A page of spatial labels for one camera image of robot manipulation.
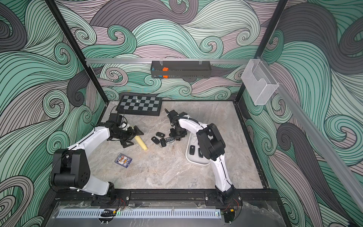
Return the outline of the silver BMW key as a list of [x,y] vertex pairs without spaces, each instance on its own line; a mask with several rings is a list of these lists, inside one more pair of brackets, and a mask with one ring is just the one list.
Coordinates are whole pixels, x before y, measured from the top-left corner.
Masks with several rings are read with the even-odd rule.
[[166,141],[166,143],[172,143],[175,141],[175,139],[173,137],[168,137],[168,138],[165,138],[165,141]]

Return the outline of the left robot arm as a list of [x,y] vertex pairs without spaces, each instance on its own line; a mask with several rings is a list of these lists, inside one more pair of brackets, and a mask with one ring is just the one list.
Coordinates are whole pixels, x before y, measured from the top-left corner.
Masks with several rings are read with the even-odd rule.
[[143,134],[137,126],[125,129],[121,123],[115,121],[98,123],[80,141],[55,151],[50,186],[72,188],[100,196],[111,195],[113,184],[91,174],[88,157],[105,141],[119,141],[123,148],[127,148],[134,144],[132,139]]

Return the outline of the black VW key top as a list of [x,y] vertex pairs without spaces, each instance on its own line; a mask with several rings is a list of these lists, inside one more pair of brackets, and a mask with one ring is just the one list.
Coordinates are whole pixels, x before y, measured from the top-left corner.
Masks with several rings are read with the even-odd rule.
[[162,133],[162,132],[157,132],[156,133],[156,136],[159,137],[159,138],[164,138],[165,137],[165,134]]

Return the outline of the black flip key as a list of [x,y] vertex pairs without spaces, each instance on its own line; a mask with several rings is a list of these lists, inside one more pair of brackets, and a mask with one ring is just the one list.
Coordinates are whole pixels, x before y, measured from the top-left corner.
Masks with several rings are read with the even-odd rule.
[[161,138],[160,139],[160,145],[161,145],[161,147],[166,147],[166,140],[165,140],[165,138]]

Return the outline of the white plastic storage box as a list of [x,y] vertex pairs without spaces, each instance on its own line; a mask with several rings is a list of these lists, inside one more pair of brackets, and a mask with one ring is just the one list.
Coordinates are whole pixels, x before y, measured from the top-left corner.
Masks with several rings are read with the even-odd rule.
[[[190,146],[191,145],[194,145],[195,146],[195,154],[194,156],[191,156],[189,154],[189,149],[190,149]],[[192,164],[195,164],[195,165],[199,165],[199,166],[208,166],[210,164],[209,160],[206,159],[203,155],[203,158],[200,158],[198,156],[198,148],[199,147],[199,143],[198,143],[198,139],[197,139],[197,136],[195,134],[190,134],[189,136],[189,140],[188,140],[188,145],[187,145],[187,149],[186,149],[186,153],[185,153],[185,157],[186,159],[192,163]]]

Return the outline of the black VW key large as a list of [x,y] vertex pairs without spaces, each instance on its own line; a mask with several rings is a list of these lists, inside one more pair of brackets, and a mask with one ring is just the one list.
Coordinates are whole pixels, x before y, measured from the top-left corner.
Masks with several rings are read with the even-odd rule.
[[157,137],[152,137],[151,140],[155,143],[155,144],[159,144],[160,140]]

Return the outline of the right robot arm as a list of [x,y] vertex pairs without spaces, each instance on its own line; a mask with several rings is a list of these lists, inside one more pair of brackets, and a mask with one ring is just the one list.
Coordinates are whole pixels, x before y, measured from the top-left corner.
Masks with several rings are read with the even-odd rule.
[[226,167],[226,143],[217,126],[213,123],[201,123],[185,112],[180,114],[175,110],[165,110],[165,112],[172,126],[170,136],[180,140],[187,135],[187,132],[190,132],[188,146],[194,146],[196,152],[201,152],[203,158],[211,165],[218,200],[222,204],[229,202],[234,195],[235,187]]

